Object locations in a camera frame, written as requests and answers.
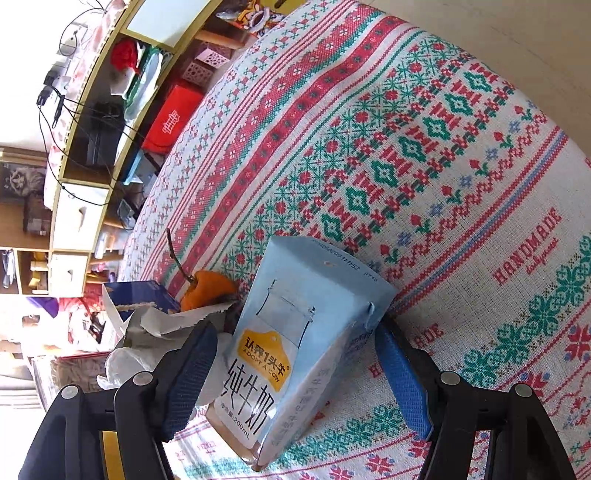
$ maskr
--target red box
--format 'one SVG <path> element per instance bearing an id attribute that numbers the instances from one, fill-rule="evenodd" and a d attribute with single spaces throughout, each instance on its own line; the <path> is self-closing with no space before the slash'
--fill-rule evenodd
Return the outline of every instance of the red box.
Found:
<path id="1" fill-rule="evenodd" d="M 185 80 L 177 80 L 142 144 L 148 152 L 167 154 L 191 119 L 204 95 Z"/>

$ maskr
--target milk carton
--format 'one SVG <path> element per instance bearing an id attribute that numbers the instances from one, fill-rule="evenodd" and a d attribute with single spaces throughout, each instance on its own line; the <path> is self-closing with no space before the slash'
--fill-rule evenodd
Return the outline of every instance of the milk carton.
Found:
<path id="1" fill-rule="evenodd" d="M 339 248 L 273 236 L 225 352 L 207 419 L 255 471 L 310 424 L 394 298 L 392 285 Z"/>

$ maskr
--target embroidered tablecloth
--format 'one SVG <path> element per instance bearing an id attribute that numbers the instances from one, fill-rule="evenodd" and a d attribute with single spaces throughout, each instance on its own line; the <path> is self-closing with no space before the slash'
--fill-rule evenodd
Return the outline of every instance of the embroidered tablecloth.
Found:
<path id="1" fill-rule="evenodd" d="M 187 270 L 246 294 L 271 235 L 327 240 L 392 282 L 410 341 L 473 385 L 532 386 L 591 475 L 591 161 L 487 65 L 395 17 L 316 0 L 255 43 L 164 164 L 121 280 L 179 297 Z M 470 478 L 481 478 L 479 434 Z M 309 431 L 254 473 L 203 415 L 167 446 L 182 478 L 415 478 L 370 340 Z"/>

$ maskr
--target blue box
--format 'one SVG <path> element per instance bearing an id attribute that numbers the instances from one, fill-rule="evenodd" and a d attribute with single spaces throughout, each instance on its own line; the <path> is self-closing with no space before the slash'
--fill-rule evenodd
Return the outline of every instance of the blue box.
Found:
<path id="1" fill-rule="evenodd" d="M 125 322 L 138 307 L 151 306 L 168 314 L 181 311 L 180 304 L 154 280 L 105 283 L 103 304 L 115 331 L 122 335 Z"/>

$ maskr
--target blue gripper pad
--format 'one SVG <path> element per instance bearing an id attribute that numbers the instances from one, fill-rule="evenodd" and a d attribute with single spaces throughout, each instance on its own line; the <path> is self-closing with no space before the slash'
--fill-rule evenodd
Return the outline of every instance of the blue gripper pad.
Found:
<path id="1" fill-rule="evenodd" d="M 422 440 L 426 440 L 433 428 L 428 416 L 427 393 L 415 377 L 394 335 L 384 325 L 378 325 L 374 341 L 375 352 L 404 421 Z"/>
<path id="2" fill-rule="evenodd" d="M 168 438 L 172 439 L 187 426 L 216 352 L 217 331 L 210 323 L 168 391 L 167 414 L 162 425 L 162 432 Z"/>

